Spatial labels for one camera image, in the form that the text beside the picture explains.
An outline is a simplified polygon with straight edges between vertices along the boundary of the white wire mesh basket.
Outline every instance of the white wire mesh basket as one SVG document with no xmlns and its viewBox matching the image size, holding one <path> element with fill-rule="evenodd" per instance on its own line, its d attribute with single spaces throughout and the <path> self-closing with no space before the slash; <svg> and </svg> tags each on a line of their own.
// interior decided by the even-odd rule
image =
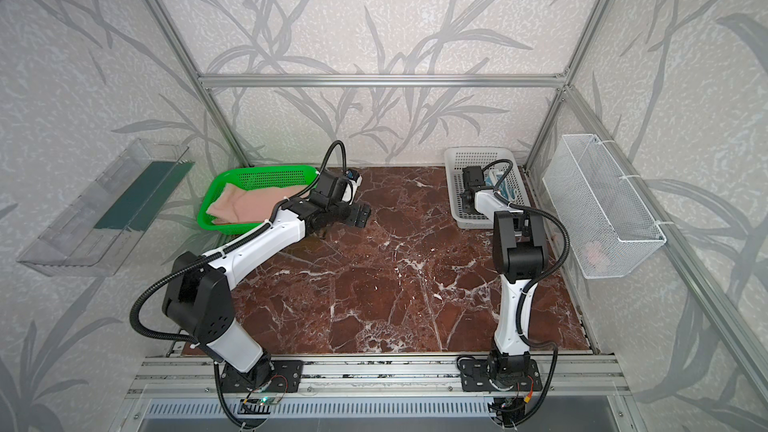
<svg viewBox="0 0 768 432">
<path fill-rule="evenodd" d="M 586 278 L 623 277 L 667 238 L 600 139 L 562 136 L 544 187 Z"/>
<path fill-rule="evenodd" d="M 485 167 L 487 164 L 500 158 L 512 161 L 512 171 L 504 182 L 509 190 L 515 190 L 513 202 L 530 206 L 528 193 L 525 191 L 523 179 L 520 177 L 518 163 L 514 155 L 507 149 L 500 147 L 454 147 L 447 149 L 444 154 L 446 160 L 446 177 L 448 179 L 448 200 L 451 203 L 451 215 L 456 220 L 459 228 L 493 228 L 493 220 L 483 214 L 471 214 L 462 208 L 462 199 L 459 197 L 464 192 L 462 169 L 469 166 Z"/>
</svg>

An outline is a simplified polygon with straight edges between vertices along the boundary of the black cable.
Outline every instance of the black cable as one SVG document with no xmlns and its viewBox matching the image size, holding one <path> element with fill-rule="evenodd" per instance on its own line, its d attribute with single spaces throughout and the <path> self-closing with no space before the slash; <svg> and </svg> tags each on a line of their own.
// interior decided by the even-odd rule
<svg viewBox="0 0 768 432">
<path fill-rule="evenodd" d="M 507 176 L 509 175 L 509 173 L 512 171 L 512 168 L 514 167 L 514 165 L 512 164 L 512 161 L 509 160 L 508 158 L 500 158 L 499 160 L 494 160 L 493 162 L 489 163 L 488 165 L 483 167 L 482 170 L 485 172 L 486 170 L 495 166 L 496 164 L 507 164 L 507 169 L 504 171 L 504 175 L 499 180 L 496 181 L 496 184 L 493 187 L 494 192 L 496 192 L 502 187 L 502 184 L 507 179 Z"/>
<path fill-rule="evenodd" d="M 523 402 L 522 404 L 520 404 L 517 407 L 513 407 L 511 409 L 505 409 L 504 407 L 501 407 L 501 406 L 496 405 L 496 404 L 488 404 L 488 408 L 489 409 L 498 410 L 499 412 L 514 412 L 515 410 L 520 410 L 521 408 L 525 407 L 526 405 L 527 404 L 525 402 Z"/>
<path fill-rule="evenodd" d="M 130 313 L 128 315 L 128 322 L 130 323 L 130 326 L 133 330 L 139 332 L 139 334 L 154 338 L 161 341 L 183 341 L 183 342 L 191 342 L 195 343 L 197 342 L 197 339 L 192 337 L 191 335 L 183 335 L 183 334 L 169 334 L 168 332 L 159 332 L 154 331 L 150 328 L 147 328 L 144 326 L 144 324 L 141 323 L 141 320 L 139 319 L 139 312 L 141 312 L 141 308 L 144 306 L 144 303 L 151 297 L 155 292 L 160 290 L 164 285 L 166 285 L 168 282 L 174 280 L 176 277 L 179 277 L 180 275 L 186 274 L 189 271 L 193 271 L 198 267 L 201 267 L 208 262 L 212 262 L 216 260 L 217 258 L 221 257 L 221 253 L 217 252 L 212 255 L 208 255 L 206 257 L 198 258 L 195 262 L 192 262 L 191 264 L 187 265 L 187 267 L 181 268 L 177 270 L 176 272 L 172 272 L 156 283 L 149 286 L 147 290 L 145 290 L 141 295 L 139 295 L 139 298 L 136 299 L 136 302 L 134 302 L 133 307 L 130 308 Z"/>
<path fill-rule="evenodd" d="M 331 158 L 331 153 L 333 152 L 333 149 L 336 148 L 336 146 L 339 146 L 341 148 L 342 169 L 344 172 L 346 172 L 346 148 L 344 147 L 344 142 L 342 142 L 341 140 L 334 140 L 331 143 L 331 145 L 328 147 L 328 150 L 326 151 L 326 156 L 322 158 L 322 164 L 320 165 L 320 169 L 317 173 L 317 176 L 315 176 L 315 179 L 312 180 L 312 183 L 309 184 L 307 187 L 305 187 L 301 192 L 293 194 L 291 198 L 301 196 L 304 192 L 310 190 L 312 187 L 317 185 L 317 181 L 320 180 L 320 175 L 325 171 L 326 166 L 328 165 L 328 160 Z"/>
<path fill-rule="evenodd" d="M 540 208 L 535 207 L 528 207 L 528 206 L 521 206 L 520 204 L 515 204 L 513 202 L 508 201 L 502 195 L 498 192 L 494 192 L 494 197 L 496 199 L 500 200 L 501 202 L 504 202 L 507 204 L 510 208 L 516 208 L 517 210 L 522 210 L 524 212 L 528 212 L 531 214 L 536 214 L 538 216 L 542 216 L 555 224 L 559 229 L 560 233 L 563 235 L 563 251 L 560 253 L 560 257 L 558 257 L 558 260 L 555 261 L 554 264 L 552 264 L 547 270 L 545 270 L 543 273 L 539 274 L 537 277 L 533 278 L 529 283 L 527 283 L 521 292 L 524 296 L 533 288 L 534 285 L 537 283 L 540 283 L 542 280 L 546 279 L 555 271 L 557 271 L 562 264 L 565 264 L 565 260 L 568 258 L 568 254 L 571 253 L 571 238 L 568 235 L 568 231 L 565 230 L 565 226 L 563 226 L 563 223 L 560 222 L 560 220 L 550 214 L 549 212 L 546 212 L 544 210 L 541 210 Z M 520 340 L 523 341 L 524 344 L 526 344 L 529 347 L 533 348 L 542 348 L 542 347 L 550 347 L 552 346 L 552 363 L 549 367 L 549 372 L 547 374 L 547 382 L 544 384 L 544 388 L 542 390 L 542 395 L 539 396 L 538 400 L 536 401 L 536 404 L 523 416 L 523 418 L 520 419 L 519 422 L 516 422 L 515 425 L 520 425 L 526 420 L 533 417 L 533 415 L 538 411 L 538 409 L 542 406 L 544 403 L 544 399 L 547 397 L 547 392 L 549 391 L 550 386 L 552 385 L 552 377 L 554 376 L 554 367 L 558 362 L 558 345 L 555 342 L 533 342 L 528 340 L 527 337 L 525 337 L 525 334 L 523 333 L 523 327 L 522 327 L 522 314 L 523 314 L 523 305 L 524 305 L 524 298 L 520 298 L 518 300 L 518 307 L 517 310 L 514 313 L 514 325 L 517 329 L 518 335 L 520 336 Z"/>
<path fill-rule="evenodd" d="M 191 264 L 187 265 L 187 267 L 181 268 L 177 270 L 176 272 L 172 272 L 156 283 L 149 286 L 147 290 L 145 290 L 141 295 L 139 295 L 139 298 L 136 299 L 136 302 L 134 302 L 133 307 L 130 308 L 130 313 L 128 315 L 128 321 L 130 322 L 130 326 L 133 330 L 139 332 L 139 334 L 161 340 L 161 341 L 183 341 L 183 342 L 191 342 L 196 343 L 197 339 L 192 337 L 191 335 L 184 335 L 184 334 L 169 334 L 168 332 L 159 332 L 154 331 L 150 328 L 147 328 L 144 326 L 144 324 L 141 323 L 141 320 L 139 319 L 139 313 L 141 312 L 141 308 L 144 306 L 144 303 L 154 295 L 155 292 L 160 290 L 164 285 L 166 285 L 168 282 L 174 280 L 176 277 L 179 277 L 180 275 L 186 274 L 187 272 L 191 272 L 195 270 L 196 268 L 202 267 L 203 265 L 212 262 L 218 258 L 223 257 L 225 254 L 229 254 L 233 250 L 235 250 L 238 247 L 242 247 L 243 245 L 247 244 L 248 242 L 254 240 L 256 237 L 264 234 L 268 229 L 272 227 L 271 223 L 275 220 L 275 216 L 277 216 L 277 211 L 280 209 L 280 206 L 282 206 L 285 202 L 288 202 L 287 200 L 283 200 L 281 202 L 278 202 L 275 204 L 275 207 L 272 209 L 272 216 L 270 217 L 269 222 L 264 222 L 262 226 L 259 226 L 259 228 L 252 234 L 247 235 L 243 237 L 241 240 L 237 241 L 235 244 L 229 245 L 224 249 L 224 254 L 221 252 L 216 252 L 215 254 L 207 255 L 205 257 L 198 258 L 195 262 L 192 262 Z"/>
<path fill-rule="evenodd" d="M 265 419 L 259 419 L 260 422 L 258 425 L 249 425 L 245 420 L 238 422 L 237 417 L 235 417 L 235 414 L 232 413 L 232 410 L 230 410 L 229 406 L 226 405 L 226 401 L 224 400 L 224 392 L 221 391 L 221 376 L 219 376 L 219 365 L 216 362 L 214 362 L 214 382 L 216 383 L 216 396 L 219 398 L 219 405 L 224 411 L 224 415 L 227 419 L 230 420 L 230 422 L 239 427 L 240 430 L 253 430 L 256 427 L 259 427 L 259 425 L 262 425 Z"/>
</svg>

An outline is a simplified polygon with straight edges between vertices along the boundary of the wallpaper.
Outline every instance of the wallpaper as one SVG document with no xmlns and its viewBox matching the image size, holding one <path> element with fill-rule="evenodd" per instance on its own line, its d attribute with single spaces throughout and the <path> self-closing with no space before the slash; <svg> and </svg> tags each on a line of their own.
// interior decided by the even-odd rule
<svg viewBox="0 0 768 432">
<path fill-rule="evenodd" d="M 764 344 L 765 0 L 616 0 L 576 84 Z M 532 169 L 560 135 L 564 108 Z M 649 430 L 768 430 L 768 411 L 662 251 L 625 278 L 566 275 Z"/>
<path fill-rule="evenodd" d="M 594 0 L 163 0 L 206 73 L 554 73 Z M 215 90 L 254 163 L 439 164 L 452 146 L 524 160 L 552 90 Z"/>
<path fill-rule="evenodd" d="M 617 0 L 577 85 L 768 346 L 765 1 Z"/>
<path fill-rule="evenodd" d="M 554 73 L 594 0 L 163 2 L 206 73 Z"/>
<path fill-rule="evenodd" d="M 106 430 L 139 363 L 169 346 L 130 330 L 130 306 L 215 240 L 193 217 L 229 151 L 139 0 L 0 0 L 0 43 L 0 429 Z M 187 144 L 196 165 L 118 273 L 17 264 L 137 137 Z M 174 330 L 159 301 L 147 310 Z"/>
<path fill-rule="evenodd" d="M 443 164 L 445 148 L 456 146 L 504 147 L 522 164 L 553 95 L 521 88 L 238 88 L 216 99 L 254 164 L 319 163 L 328 144 L 342 139 L 350 163 L 404 166 Z"/>
</svg>

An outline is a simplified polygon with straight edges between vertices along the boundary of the item in white basket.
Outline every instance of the item in white basket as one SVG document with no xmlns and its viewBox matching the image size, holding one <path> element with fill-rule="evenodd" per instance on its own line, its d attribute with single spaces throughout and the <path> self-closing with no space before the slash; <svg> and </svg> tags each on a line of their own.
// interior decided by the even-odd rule
<svg viewBox="0 0 768 432">
<path fill-rule="evenodd" d="M 503 170 L 498 170 L 496 168 L 492 168 L 488 171 L 488 177 L 485 178 L 485 185 L 486 186 L 495 186 L 496 183 L 499 181 L 499 179 L 504 176 Z M 502 194 L 502 197 L 512 202 L 515 197 L 517 197 L 515 188 L 510 188 L 507 185 L 507 181 L 504 180 L 502 182 L 501 186 L 498 188 L 498 193 Z"/>
<path fill-rule="evenodd" d="M 606 273 L 610 265 L 610 259 L 603 252 L 603 244 L 601 242 L 593 241 L 584 244 L 584 256 L 597 273 Z"/>
</svg>

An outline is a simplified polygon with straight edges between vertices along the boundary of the black mounting plate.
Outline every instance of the black mounting plate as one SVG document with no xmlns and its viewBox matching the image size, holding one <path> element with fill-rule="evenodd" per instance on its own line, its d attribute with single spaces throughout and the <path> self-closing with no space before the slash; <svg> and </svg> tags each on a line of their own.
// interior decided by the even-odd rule
<svg viewBox="0 0 768 432">
<path fill-rule="evenodd" d="M 533 379 L 533 390 L 539 392 L 542 390 L 542 375 L 538 371 L 538 365 L 536 360 L 531 359 L 531 378 Z M 499 392 L 497 388 L 491 385 L 491 380 L 488 377 L 488 358 L 462 358 L 458 361 L 458 371 L 462 376 L 462 390 L 465 392 Z M 528 377 L 523 377 L 517 380 L 505 380 L 504 386 L 498 384 L 500 388 L 508 388 L 509 392 L 517 393 L 517 387 L 520 387 L 521 392 L 529 392 L 531 390 L 531 380 Z"/>
<path fill-rule="evenodd" d="M 272 360 L 272 365 L 275 370 L 272 375 L 272 381 L 262 392 L 277 392 L 291 394 L 299 390 L 299 382 L 301 382 L 301 371 L 304 367 L 302 360 Z M 233 393 L 247 393 L 247 384 L 238 375 L 236 370 L 231 365 L 226 364 L 224 366 L 224 372 L 221 376 L 221 391 L 225 394 Z"/>
</svg>

